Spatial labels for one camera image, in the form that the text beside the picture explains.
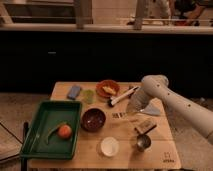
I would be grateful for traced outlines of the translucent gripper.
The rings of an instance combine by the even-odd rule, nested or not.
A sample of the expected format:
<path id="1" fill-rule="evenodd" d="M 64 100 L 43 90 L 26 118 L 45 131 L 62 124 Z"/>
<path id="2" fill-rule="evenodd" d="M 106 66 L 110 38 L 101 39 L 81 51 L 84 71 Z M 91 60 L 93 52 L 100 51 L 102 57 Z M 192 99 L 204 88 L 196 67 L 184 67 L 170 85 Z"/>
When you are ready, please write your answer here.
<path id="1" fill-rule="evenodd" d="M 143 104 L 137 98 L 131 98 L 126 107 L 126 113 L 128 115 L 134 115 L 135 113 L 139 113 L 143 108 Z"/>

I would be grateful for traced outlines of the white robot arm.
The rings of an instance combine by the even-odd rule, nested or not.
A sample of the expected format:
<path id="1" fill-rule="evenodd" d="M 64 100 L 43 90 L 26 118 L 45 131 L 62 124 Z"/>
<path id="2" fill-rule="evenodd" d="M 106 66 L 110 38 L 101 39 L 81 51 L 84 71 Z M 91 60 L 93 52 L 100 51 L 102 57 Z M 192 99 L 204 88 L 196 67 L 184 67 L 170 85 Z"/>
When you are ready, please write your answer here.
<path id="1" fill-rule="evenodd" d="M 128 114 L 138 113 L 148 106 L 153 98 L 177 111 L 213 145 L 213 112 L 168 88 L 169 80 L 165 75 L 147 75 L 133 93 L 127 105 Z"/>

